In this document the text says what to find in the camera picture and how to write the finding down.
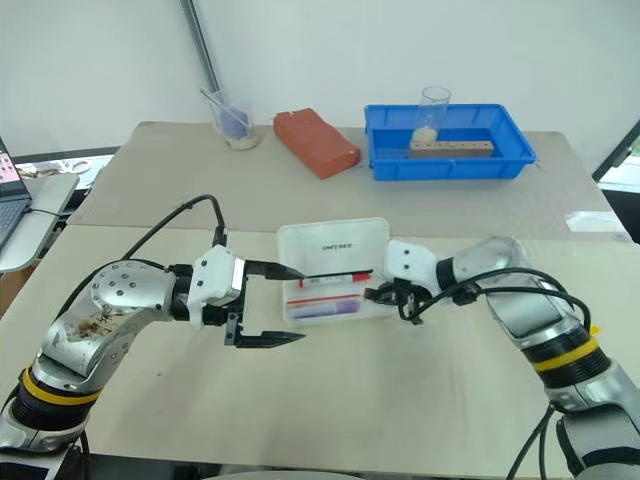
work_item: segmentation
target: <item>marker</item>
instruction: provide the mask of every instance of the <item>marker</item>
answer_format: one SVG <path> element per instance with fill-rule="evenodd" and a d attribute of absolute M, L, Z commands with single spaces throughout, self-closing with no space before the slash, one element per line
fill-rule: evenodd
<path fill-rule="evenodd" d="M 369 273 L 347 273 L 344 275 L 328 275 L 323 277 L 307 277 L 298 280 L 300 288 L 317 287 L 319 285 L 338 285 L 341 283 L 366 282 L 371 278 Z"/>
<path fill-rule="evenodd" d="M 297 307 L 290 311 L 292 319 L 329 317 L 331 315 L 342 315 L 345 313 L 356 313 L 360 309 L 359 300 L 341 300 L 338 302 L 327 302 L 320 305 L 309 305 L 308 307 Z"/>

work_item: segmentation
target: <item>white wall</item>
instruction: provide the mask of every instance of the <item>white wall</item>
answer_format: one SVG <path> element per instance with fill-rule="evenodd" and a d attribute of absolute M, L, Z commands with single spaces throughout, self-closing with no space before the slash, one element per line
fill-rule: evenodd
<path fill-rule="evenodd" d="M 640 119 L 638 0 L 200 0 L 223 86 L 259 123 L 311 106 L 361 126 L 369 103 L 504 104 L 567 135 L 593 171 Z"/>
<path fill-rule="evenodd" d="M 14 155 L 209 121 L 178 0 L 0 0 L 0 136 Z"/>

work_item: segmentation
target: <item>keyboard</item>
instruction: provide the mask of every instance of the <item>keyboard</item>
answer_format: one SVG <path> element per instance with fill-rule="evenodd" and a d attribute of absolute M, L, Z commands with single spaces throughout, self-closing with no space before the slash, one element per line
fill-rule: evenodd
<path fill-rule="evenodd" d="M 9 240 L 28 205 L 29 200 L 0 203 L 0 248 Z"/>

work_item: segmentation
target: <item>yellow ring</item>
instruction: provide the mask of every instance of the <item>yellow ring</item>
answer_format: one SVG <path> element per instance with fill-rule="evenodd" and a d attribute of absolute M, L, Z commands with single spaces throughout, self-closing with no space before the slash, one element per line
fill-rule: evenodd
<path fill-rule="evenodd" d="M 574 348 L 570 352 L 563 353 L 562 355 L 550 358 L 544 362 L 534 363 L 533 368 L 536 372 L 546 372 L 547 370 L 553 370 L 554 368 L 564 367 L 565 365 L 569 365 L 570 363 L 580 360 L 582 357 L 586 357 L 597 349 L 598 341 L 594 337 L 591 337 L 587 343 L 583 343 L 578 348 Z"/>
<path fill-rule="evenodd" d="M 35 383 L 33 383 L 31 375 L 29 375 L 29 370 L 30 368 L 25 369 L 24 373 L 22 374 L 22 384 L 31 395 L 36 397 L 38 400 L 42 400 L 43 402 L 51 403 L 53 405 L 76 406 L 91 403 L 100 396 L 100 391 L 97 391 L 96 393 L 93 393 L 91 395 L 86 395 L 84 397 L 63 397 L 61 395 L 49 393 L 45 390 L 42 390 Z"/>

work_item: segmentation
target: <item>tabletop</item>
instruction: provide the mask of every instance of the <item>tabletop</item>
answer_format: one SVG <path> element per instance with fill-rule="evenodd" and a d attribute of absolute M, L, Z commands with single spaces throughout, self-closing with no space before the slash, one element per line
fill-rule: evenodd
<path fill-rule="evenodd" d="M 363 130 L 341 131 L 362 148 L 363 160 L 320 180 L 270 127 L 259 129 L 262 140 L 256 148 L 238 152 L 208 124 L 142 123 L 70 223 L 151 226 L 180 203 L 211 193 L 237 231 L 275 232 L 282 225 L 385 217 L 396 235 L 628 239 L 624 233 L 576 232 L 567 225 L 567 217 L 577 211 L 613 213 L 560 133 L 525 133 L 538 161 L 513 180 L 376 182 Z M 210 206 L 197 206 L 171 225 L 212 228 Z"/>
<path fill-rule="evenodd" d="M 0 398 L 76 283 L 145 231 L 65 229 L 0 321 Z M 206 230 L 166 229 L 140 256 L 190 263 L 210 241 Z M 450 255 L 476 240 L 409 241 Z M 639 382 L 640 323 L 629 318 L 637 310 L 631 293 L 640 249 L 597 241 L 523 245 L 532 265 L 587 302 L 605 352 Z M 232 232 L 229 247 L 246 258 L 277 258 L 274 234 Z M 395 315 L 309 326 L 303 340 L 271 350 L 225 347 L 222 328 L 152 324 L 92 410 L 92 449 L 215 463 L 505 475 L 545 409 L 542 384 L 484 302 L 436 306 L 424 319 L 419 327 Z M 245 323 L 250 334 L 287 329 L 280 282 L 249 282 Z M 568 475 L 553 433 L 547 469 L 552 477 Z M 535 455 L 520 474 L 537 477 Z"/>

